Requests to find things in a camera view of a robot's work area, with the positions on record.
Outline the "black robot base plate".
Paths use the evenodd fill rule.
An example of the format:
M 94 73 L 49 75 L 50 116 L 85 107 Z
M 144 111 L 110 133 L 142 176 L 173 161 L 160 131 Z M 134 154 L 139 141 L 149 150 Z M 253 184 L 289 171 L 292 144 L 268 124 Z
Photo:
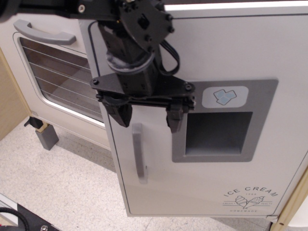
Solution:
M 59 231 L 59 229 L 53 224 L 34 214 L 20 204 L 17 204 L 17 211 L 27 219 L 31 231 Z

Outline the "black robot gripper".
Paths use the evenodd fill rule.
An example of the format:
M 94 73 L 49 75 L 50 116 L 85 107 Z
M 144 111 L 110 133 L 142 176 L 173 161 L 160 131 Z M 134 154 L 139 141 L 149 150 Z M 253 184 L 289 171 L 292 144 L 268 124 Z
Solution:
M 107 113 L 121 126 L 128 127 L 132 106 L 166 107 L 167 125 L 172 133 L 180 130 L 185 113 L 195 107 L 192 83 L 175 76 L 164 76 L 154 66 L 140 73 L 112 73 L 93 78 L 90 86 Z

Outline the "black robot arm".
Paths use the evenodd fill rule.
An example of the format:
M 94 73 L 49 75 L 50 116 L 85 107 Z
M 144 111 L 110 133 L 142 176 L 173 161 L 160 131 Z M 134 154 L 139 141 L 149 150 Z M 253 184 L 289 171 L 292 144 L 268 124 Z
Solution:
M 107 113 L 128 127 L 134 105 L 164 107 L 172 133 L 180 130 L 185 113 L 194 109 L 195 87 L 167 71 L 160 49 L 177 61 L 180 56 L 166 41 L 174 32 L 173 16 L 159 0 L 3 0 L 0 20 L 18 13 L 52 14 L 98 22 L 113 73 L 94 78 L 90 85 Z

